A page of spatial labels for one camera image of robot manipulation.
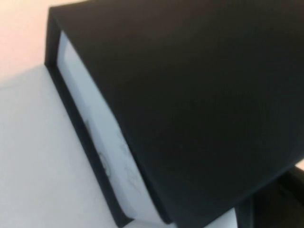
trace box lid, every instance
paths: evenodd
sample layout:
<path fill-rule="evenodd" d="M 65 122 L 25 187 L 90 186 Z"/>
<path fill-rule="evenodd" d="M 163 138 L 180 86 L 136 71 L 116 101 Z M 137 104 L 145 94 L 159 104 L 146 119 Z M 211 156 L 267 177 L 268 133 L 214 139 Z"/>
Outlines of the box lid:
<path fill-rule="evenodd" d="M 51 8 L 180 228 L 201 228 L 304 157 L 301 1 Z M 57 47 L 48 44 L 46 62 Z"/>

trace box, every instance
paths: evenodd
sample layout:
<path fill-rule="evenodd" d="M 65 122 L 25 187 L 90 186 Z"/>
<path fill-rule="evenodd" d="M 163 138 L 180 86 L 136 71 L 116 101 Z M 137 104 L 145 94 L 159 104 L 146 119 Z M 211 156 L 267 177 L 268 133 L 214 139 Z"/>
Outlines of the box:
<path fill-rule="evenodd" d="M 299 3 L 228 3 L 49 11 L 45 64 L 120 227 L 204 227 L 304 157 Z"/>

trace white side panel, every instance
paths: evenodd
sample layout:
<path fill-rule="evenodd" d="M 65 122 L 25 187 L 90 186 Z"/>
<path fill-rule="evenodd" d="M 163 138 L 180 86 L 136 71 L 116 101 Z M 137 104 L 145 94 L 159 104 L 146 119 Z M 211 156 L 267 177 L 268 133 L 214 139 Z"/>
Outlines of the white side panel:
<path fill-rule="evenodd" d="M 64 33 L 57 65 L 124 213 L 130 218 L 163 224 L 114 115 Z"/>
<path fill-rule="evenodd" d="M 234 208 L 204 228 L 238 228 L 237 216 Z"/>

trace white surface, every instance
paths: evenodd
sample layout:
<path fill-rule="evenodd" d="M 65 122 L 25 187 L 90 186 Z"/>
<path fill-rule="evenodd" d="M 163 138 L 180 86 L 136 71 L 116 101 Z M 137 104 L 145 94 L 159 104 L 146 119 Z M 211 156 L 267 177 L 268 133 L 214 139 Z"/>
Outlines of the white surface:
<path fill-rule="evenodd" d="M 231 209 L 205 228 L 238 228 L 235 210 Z"/>
<path fill-rule="evenodd" d="M 65 33 L 57 65 L 76 103 L 125 214 L 164 225 L 112 111 Z"/>
<path fill-rule="evenodd" d="M 45 67 L 3 82 L 0 107 L 0 227 L 115 228 Z"/>

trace black cover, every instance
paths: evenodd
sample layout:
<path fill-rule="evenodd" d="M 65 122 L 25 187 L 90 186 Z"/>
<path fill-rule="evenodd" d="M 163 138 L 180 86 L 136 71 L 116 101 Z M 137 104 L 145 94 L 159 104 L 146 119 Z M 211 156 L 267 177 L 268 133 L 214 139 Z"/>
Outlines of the black cover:
<path fill-rule="evenodd" d="M 301 0 L 50 10 L 180 228 L 202 228 L 304 157 L 303 12 Z"/>

